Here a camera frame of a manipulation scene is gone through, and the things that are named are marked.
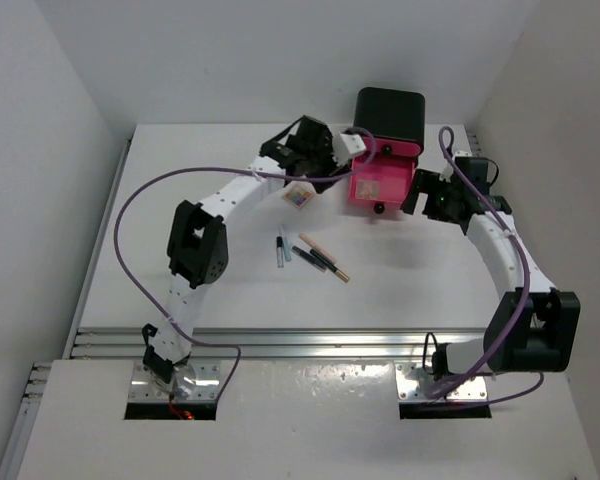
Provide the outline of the pink drawer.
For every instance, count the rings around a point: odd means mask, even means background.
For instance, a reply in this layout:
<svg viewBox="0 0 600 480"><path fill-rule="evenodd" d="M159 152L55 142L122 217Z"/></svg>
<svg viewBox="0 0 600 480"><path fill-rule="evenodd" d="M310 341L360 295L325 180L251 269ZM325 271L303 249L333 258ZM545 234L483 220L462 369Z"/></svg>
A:
<svg viewBox="0 0 600 480"><path fill-rule="evenodd" d="M356 173L350 178L348 203L355 207L371 210L378 215L399 210L407 196L417 165L417 158L376 156L361 173ZM358 180L379 181L379 199L356 199L355 189Z"/></svg>
<svg viewBox="0 0 600 480"><path fill-rule="evenodd" d="M375 147L377 156L417 158L424 151L424 144L418 142L382 138L377 136L365 136L363 140L369 149Z"/></svg>

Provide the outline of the brown concealer palette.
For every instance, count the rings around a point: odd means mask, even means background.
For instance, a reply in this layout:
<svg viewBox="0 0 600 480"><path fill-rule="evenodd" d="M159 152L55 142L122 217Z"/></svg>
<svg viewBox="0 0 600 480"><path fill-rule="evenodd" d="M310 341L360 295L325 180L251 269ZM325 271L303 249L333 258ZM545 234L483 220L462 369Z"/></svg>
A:
<svg viewBox="0 0 600 480"><path fill-rule="evenodd" d="M356 182L355 198L358 200L378 200L380 182L374 180L358 180Z"/></svg>

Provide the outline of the pink top drawer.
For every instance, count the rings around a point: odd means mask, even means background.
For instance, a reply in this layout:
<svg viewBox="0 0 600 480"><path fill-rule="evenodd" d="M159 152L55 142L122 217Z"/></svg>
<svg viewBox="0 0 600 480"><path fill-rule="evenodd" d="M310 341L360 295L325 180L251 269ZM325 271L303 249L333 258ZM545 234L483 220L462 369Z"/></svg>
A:
<svg viewBox="0 0 600 480"><path fill-rule="evenodd" d="M365 136L363 140L369 149L375 147L377 156L417 158L424 151L424 144L418 142L382 138L377 136Z"/></svg>

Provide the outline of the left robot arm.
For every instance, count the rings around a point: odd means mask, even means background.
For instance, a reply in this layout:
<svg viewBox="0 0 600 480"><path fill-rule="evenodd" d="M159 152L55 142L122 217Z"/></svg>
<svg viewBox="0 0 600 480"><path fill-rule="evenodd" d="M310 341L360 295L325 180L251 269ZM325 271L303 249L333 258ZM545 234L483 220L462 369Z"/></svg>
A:
<svg viewBox="0 0 600 480"><path fill-rule="evenodd" d="M246 169L233 170L224 187L177 206L167 243L170 293L158 307L163 319L142 330L143 364L157 380L172 385L198 343L193 330L202 300L228 267L229 222L292 181L308 179L321 191L330 188L350 175L353 159L366 150L359 133L338 132L302 116L265 141Z"/></svg>

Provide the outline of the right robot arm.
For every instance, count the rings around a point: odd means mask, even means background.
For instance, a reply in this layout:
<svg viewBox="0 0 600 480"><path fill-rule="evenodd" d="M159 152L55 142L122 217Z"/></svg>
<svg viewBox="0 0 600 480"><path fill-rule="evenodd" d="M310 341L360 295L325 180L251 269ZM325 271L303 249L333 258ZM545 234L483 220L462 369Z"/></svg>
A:
<svg viewBox="0 0 600 480"><path fill-rule="evenodd" d="M420 195L430 220L459 226L487 266L499 304L482 338L441 343L432 355L430 397L479 374L566 370L581 312L578 296L559 289L520 238L506 199L492 195L486 159L459 157L452 174L419 169L401 209L413 213Z"/></svg>

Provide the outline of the colourful eyeshadow palette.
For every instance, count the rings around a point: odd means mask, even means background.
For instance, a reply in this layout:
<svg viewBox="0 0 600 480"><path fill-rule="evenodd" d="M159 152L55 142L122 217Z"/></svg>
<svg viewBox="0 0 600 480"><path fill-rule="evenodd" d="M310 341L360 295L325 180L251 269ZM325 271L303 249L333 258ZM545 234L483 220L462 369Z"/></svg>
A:
<svg viewBox="0 0 600 480"><path fill-rule="evenodd" d="M282 199L294 208L301 210L305 208L314 198L316 192L307 183L291 183L282 194Z"/></svg>

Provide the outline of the black drawer cabinet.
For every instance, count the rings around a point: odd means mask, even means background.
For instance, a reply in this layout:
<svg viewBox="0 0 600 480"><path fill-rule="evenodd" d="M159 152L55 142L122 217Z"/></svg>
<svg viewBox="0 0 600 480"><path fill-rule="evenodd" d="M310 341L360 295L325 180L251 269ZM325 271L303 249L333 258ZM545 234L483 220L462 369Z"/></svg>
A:
<svg viewBox="0 0 600 480"><path fill-rule="evenodd" d="M374 137L404 145L408 155L424 150L425 97L417 92L364 87L357 95L353 125Z"/></svg>

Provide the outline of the light blue mascara tube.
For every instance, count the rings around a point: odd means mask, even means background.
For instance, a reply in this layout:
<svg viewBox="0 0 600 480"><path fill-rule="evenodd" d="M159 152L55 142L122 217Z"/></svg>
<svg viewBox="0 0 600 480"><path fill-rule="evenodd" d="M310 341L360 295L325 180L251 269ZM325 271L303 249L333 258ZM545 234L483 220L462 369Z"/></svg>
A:
<svg viewBox="0 0 600 480"><path fill-rule="evenodd" d="M285 227L285 225L283 223L279 224L278 232L279 232L279 236L280 236L281 241L282 241L282 249L283 249L284 261L285 262L291 262L292 261L291 247L290 247L290 244L289 244L289 241L288 241L286 227Z"/></svg>

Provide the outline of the pink concealer stick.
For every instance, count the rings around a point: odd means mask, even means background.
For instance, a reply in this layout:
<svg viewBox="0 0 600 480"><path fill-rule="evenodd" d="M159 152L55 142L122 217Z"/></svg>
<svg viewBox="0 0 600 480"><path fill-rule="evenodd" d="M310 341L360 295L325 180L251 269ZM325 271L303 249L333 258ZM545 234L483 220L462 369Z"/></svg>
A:
<svg viewBox="0 0 600 480"><path fill-rule="evenodd" d="M333 264L337 263L337 260L328 253L323 247L321 247L315 240L309 237L306 233L300 233L299 238L312 249L316 250L319 254L324 256L328 261Z"/></svg>

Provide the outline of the clear lip gloss tube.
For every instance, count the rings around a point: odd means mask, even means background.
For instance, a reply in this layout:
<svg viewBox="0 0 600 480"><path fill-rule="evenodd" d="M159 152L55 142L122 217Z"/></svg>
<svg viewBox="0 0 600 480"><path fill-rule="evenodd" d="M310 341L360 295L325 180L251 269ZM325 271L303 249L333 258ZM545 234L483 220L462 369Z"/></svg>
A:
<svg viewBox="0 0 600 480"><path fill-rule="evenodd" d="M276 264L279 269L284 267L284 247L283 240L281 236L276 237Z"/></svg>

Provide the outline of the dark green eyeliner pen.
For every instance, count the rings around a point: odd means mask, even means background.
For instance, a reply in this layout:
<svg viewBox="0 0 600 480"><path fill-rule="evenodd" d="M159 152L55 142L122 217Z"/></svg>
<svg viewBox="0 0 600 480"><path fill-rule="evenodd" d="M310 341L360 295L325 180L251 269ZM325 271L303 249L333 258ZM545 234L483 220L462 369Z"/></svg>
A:
<svg viewBox="0 0 600 480"><path fill-rule="evenodd" d="M295 253L299 258L301 258L305 262L311 264L312 266L314 266L321 272L325 272L327 270L327 267L321 260L316 258L314 255L310 254L309 252L303 250L302 248L300 248L296 245L293 245L291 247L291 251L293 253Z"/></svg>

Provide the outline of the black gold mascara tube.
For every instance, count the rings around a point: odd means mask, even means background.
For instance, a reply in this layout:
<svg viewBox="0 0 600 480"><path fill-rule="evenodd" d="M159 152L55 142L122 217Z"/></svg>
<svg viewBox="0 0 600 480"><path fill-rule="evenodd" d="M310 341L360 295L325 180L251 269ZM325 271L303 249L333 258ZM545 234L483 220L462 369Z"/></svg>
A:
<svg viewBox="0 0 600 480"><path fill-rule="evenodd" d="M339 269L336 264L329 260L325 255L320 253L315 249L311 249L309 251L311 255L313 255L317 260L320 260L334 275L336 275L341 281L348 283L350 281L350 277L344 273L341 269Z"/></svg>

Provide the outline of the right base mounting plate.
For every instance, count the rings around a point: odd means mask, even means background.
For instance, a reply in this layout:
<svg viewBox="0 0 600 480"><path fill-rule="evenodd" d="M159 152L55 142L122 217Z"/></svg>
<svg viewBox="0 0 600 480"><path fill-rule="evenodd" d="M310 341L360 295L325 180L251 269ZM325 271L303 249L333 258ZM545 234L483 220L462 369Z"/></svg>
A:
<svg viewBox="0 0 600 480"><path fill-rule="evenodd" d="M428 403L426 391L434 384L434 377L415 361L395 361L395 380L399 402L406 405ZM474 377L439 399L442 403L471 403L488 399L486 381Z"/></svg>

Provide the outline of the base mounting plate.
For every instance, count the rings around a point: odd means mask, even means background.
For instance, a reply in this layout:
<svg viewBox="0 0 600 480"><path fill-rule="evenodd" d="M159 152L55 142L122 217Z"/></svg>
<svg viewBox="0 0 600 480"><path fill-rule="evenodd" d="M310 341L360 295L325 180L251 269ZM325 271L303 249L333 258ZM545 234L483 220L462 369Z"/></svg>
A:
<svg viewBox="0 0 600 480"><path fill-rule="evenodd" d="M137 360L127 399L130 403L161 403L169 398L176 403L208 403L216 400L219 389L220 367L213 362L189 360L176 366L171 380L165 382Z"/></svg>
<svg viewBox="0 0 600 480"><path fill-rule="evenodd" d="M399 402L406 405L428 403L426 391L434 384L434 377L415 361L395 361L395 380ZM471 403L488 399L486 381L474 377L439 399L442 403Z"/></svg>

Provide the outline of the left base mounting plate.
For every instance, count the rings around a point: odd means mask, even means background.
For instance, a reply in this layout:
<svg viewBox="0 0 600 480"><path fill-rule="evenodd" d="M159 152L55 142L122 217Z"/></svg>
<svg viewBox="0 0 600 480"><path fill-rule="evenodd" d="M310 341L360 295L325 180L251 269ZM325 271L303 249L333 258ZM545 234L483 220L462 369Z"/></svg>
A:
<svg viewBox="0 0 600 480"><path fill-rule="evenodd" d="M171 380L165 382L137 360L127 399L130 403L161 403L169 398L176 403L208 403L216 400L219 389L220 367L213 362L189 360L176 366Z"/></svg>

